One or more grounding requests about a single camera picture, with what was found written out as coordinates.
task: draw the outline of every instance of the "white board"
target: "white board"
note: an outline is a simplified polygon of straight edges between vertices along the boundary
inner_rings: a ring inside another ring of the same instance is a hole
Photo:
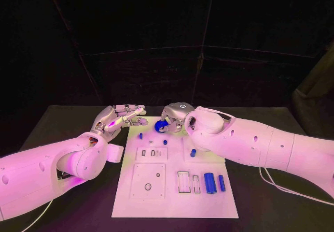
[[[159,117],[145,118],[149,124],[131,127],[128,132],[112,217],[237,218],[224,159],[198,150],[190,157],[194,147],[187,133],[158,133],[154,124]],[[151,156],[151,150],[159,155]],[[206,192],[204,173],[214,175],[216,194]],[[224,192],[219,175],[224,178]],[[190,187],[190,193],[178,193],[180,184]]]

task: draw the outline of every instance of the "blue cylinder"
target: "blue cylinder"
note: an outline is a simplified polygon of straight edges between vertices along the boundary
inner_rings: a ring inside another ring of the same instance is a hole
[[[155,122],[155,124],[154,124],[154,129],[155,129],[155,131],[158,132],[158,133],[164,133],[164,132],[161,132],[161,131],[158,131],[159,130],[159,128],[162,128],[164,126],[167,126],[168,125],[168,123],[167,123],[167,121],[164,120],[164,121],[161,121],[161,120],[158,120],[157,122]]]
[[[220,190],[221,190],[221,192],[224,192],[226,191],[226,189],[224,189],[224,179],[223,179],[221,175],[219,175],[217,177],[219,177]]]
[[[195,149],[191,150],[190,152],[190,156],[194,157],[195,156]]]
[[[213,173],[206,173],[204,174],[204,181],[206,181],[207,194],[217,193]]]

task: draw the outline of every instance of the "cable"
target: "cable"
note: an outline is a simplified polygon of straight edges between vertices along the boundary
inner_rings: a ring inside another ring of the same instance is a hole
[[[44,208],[44,210],[43,210],[40,216],[36,218],[36,220],[33,221],[33,223],[30,224],[30,226],[28,226],[21,232],[24,232],[24,231],[33,226],[34,222],[40,219],[40,217],[43,216],[43,214],[44,214],[44,212],[46,212],[46,210],[47,210],[47,208],[49,208],[49,206],[50,206],[50,204],[52,204],[52,201],[50,201],[47,207]]]
[[[301,193],[298,193],[298,192],[289,190],[288,188],[285,188],[285,187],[276,185],[275,182],[273,182],[273,179],[272,179],[272,176],[270,176],[267,170],[266,170],[266,174],[267,174],[267,177],[269,177],[269,179],[270,179],[270,182],[263,178],[263,176],[262,176],[262,171],[260,171],[260,167],[259,167],[259,175],[260,175],[263,181],[265,181],[267,184],[273,185],[280,191],[283,191],[283,192],[286,192],[286,193],[290,193],[290,194],[293,194],[293,195],[298,195],[298,196],[301,196],[301,197],[305,197],[305,198],[308,198],[308,199],[311,199],[311,200],[314,200],[314,201],[316,201],[316,202],[321,202],[321,203],[324,203],[324,204],[334,205],[334,203],[325,202],[325,201],[322,201],[322,200],[319,200],[319,199],[316,199],[316,198],[314,198],[314,197],[309,197],[309,196],[306,196],[306,195],[303,195],[303,194],[301,194]]]

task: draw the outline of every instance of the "robotic hand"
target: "robotic hand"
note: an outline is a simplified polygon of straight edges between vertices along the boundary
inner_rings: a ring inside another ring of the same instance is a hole
[[[164,124],[158,121],[155,130],[178,132],[184,125],[198,150],[213,151],[240,164],[279,169],[305,178],[334,198],[334,141],[285,132],[200,106],[193,109],[183,102],[165,106],[161,120]]]
[[[90,132],[0,159],[0,221],[24,214],[93,179],[105,161],[121,161],[123,148],[108,142],[121,127],[148,124],[135,117],[145,113],[142,105],[108,106]],[[64,175],[57,177],[57,170]]]

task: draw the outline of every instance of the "black tablecloth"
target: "black tablecloth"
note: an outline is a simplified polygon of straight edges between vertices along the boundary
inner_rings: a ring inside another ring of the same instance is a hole
[[[66,140],[89,131],[102,106],[50,106],[26,139],[21,150]],[[147,116],[159,116],[162,107],[147,107]],[[303,134],[286,108],[214,109],[256,120],[280,130]],[[112,140],[125,146],[128,129]],[[266,184],[255,167],[226,160],[239,219],[111,218],[121,163],[106,162],[99,176],[76,186],[53,203],[28,231],[334,231],[334,207],[279,191]],[[276,184],[326,201],[331,197],[306,180],[270,170]],[[46,205],[0,222],[1,232],[20,232]]]

